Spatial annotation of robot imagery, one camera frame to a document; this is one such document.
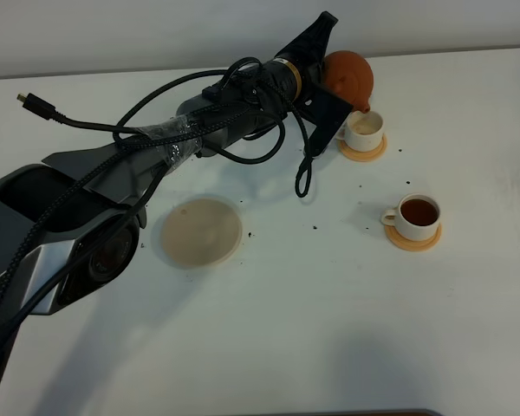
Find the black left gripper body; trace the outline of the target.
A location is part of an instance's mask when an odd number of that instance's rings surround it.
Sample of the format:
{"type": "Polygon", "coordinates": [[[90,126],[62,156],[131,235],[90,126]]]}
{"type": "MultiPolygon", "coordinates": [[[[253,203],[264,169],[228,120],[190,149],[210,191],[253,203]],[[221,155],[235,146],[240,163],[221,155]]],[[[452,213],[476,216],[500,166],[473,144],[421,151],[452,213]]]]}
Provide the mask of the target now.
{"type": "Polygon", "coordinates": [[[281,64],[277,79],[282,85],[303,87],[322,82],[323,60],[328,46],[329,33],[302,33],[283,47],[276,57],[281,64]]]}

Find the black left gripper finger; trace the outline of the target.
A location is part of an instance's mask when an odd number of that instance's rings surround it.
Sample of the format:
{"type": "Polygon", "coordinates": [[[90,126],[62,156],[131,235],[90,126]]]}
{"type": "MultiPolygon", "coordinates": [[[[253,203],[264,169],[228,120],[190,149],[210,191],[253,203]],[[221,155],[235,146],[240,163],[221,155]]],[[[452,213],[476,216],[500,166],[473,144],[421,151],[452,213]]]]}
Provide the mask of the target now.
{"type": "Polygon", "coordinates": [[[329,38],[338,19],[323,11],[299,36],[300,44],[311,56],[325,56],[329,38]]]}

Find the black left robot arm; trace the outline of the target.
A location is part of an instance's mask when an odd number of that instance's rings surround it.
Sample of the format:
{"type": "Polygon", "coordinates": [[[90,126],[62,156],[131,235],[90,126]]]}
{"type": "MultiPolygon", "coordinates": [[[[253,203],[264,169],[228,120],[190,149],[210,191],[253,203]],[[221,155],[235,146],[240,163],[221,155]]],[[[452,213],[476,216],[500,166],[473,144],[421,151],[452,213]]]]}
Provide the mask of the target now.
{"type": "Polygon", "coordinates": [[[247,57],[165,122],[105,126],[113,141],[53,153],[0,178],[0,322],[49,315],[115,279],[146,226],[143,196],[191,156],[229,156],[239,140],[310,121],[300,173],[335,133],[333,95],[322,85],[336,18],[323,12],[274,58],[247,57]]]}

